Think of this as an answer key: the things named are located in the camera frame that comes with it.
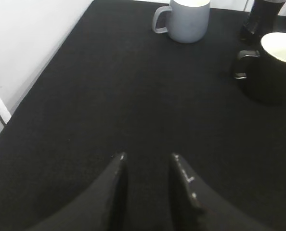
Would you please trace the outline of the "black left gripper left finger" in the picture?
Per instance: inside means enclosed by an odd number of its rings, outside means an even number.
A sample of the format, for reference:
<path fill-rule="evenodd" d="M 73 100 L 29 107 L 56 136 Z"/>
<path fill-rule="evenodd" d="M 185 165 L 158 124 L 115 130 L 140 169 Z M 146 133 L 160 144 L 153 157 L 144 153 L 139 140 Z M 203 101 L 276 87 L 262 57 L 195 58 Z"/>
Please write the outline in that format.
<path fill-rule="evenodd" d="M 128 160 L 120 153 L 99 177 L 68 205 L 31 231 L 120 231 L 128 193 Z"/>

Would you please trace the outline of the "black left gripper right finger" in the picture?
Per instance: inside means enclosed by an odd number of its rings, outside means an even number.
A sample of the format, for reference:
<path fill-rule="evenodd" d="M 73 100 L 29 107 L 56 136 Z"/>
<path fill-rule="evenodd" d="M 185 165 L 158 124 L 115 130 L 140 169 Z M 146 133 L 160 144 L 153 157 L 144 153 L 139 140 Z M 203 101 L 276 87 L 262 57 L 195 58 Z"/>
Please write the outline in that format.
<path fill-rule="evenodd" d="M 268 231 L 210 188 L 180 155 L 170 155 L 170 213 L 176 231 Z"/>

